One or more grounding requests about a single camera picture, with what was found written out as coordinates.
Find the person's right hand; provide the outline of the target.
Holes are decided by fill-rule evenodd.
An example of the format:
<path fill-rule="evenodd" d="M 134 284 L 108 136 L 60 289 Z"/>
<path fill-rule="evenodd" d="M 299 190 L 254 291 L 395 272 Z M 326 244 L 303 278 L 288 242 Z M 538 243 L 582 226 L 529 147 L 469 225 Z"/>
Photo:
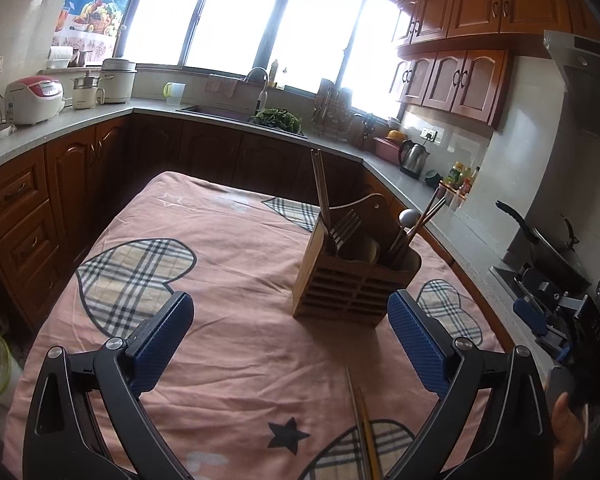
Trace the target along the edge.
<path fill-rule="evenodd" d="M 561 479 L 577 458 L 584 441 L 585 424 L 582 411 L 573 413 L 569 407 L 569 394 L 558 396 L 550 416 L 554 434 L 554 479 Z"/>

